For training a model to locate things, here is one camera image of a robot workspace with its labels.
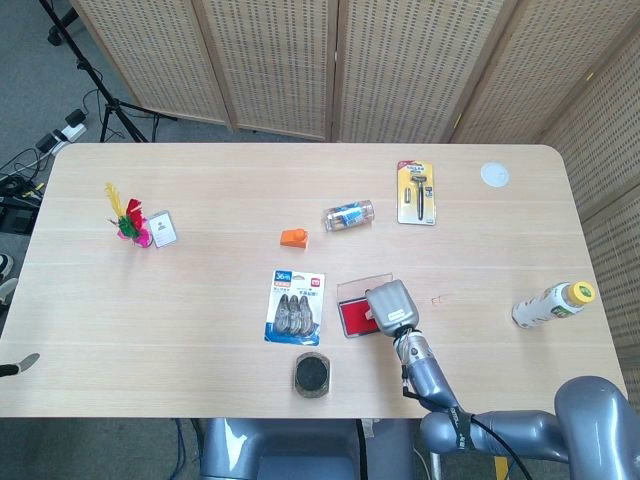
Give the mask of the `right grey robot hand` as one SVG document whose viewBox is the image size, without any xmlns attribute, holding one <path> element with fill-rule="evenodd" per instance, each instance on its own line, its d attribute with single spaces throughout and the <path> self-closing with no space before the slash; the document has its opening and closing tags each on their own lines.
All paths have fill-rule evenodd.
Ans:
<svg viewBox="0 0 640 480">
<path fill-rule="evenodd" d="M 419 312 L 404 283 L 393 280 L 365 293 L 378 329 L 388 337 L 413 330 L 419 323 Z"/>
</svg>

